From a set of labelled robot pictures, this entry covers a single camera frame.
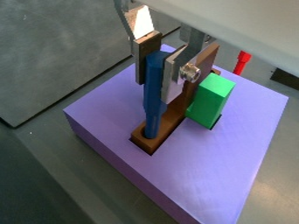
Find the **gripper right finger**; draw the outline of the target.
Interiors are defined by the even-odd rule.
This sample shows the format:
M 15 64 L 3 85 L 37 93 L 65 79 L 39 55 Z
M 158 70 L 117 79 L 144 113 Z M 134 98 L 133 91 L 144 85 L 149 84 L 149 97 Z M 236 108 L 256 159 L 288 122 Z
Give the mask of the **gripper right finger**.
M 162 64 L 161 101 L 165 104 L 182 92 L 184 82 L 193 83 L 198 79 L 201 71 L 194 65 L 194 59 L 212 42 L 212 36 L 186 24 L 181 25 L 180 39 L 185 44 L 169 54 Z

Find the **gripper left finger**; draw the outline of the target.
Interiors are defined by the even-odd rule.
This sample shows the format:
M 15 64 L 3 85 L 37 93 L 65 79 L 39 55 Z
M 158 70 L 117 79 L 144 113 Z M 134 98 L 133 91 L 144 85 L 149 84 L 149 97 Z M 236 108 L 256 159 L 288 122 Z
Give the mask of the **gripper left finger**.
M 162 34 L 154 29 L 146 5 L 129 8 L 133 0 L 113 0 L 116 13 L 128 35 L 130 53 L 134 57 L 134 82 L 145 83 L 145 56 L 161 46 Z

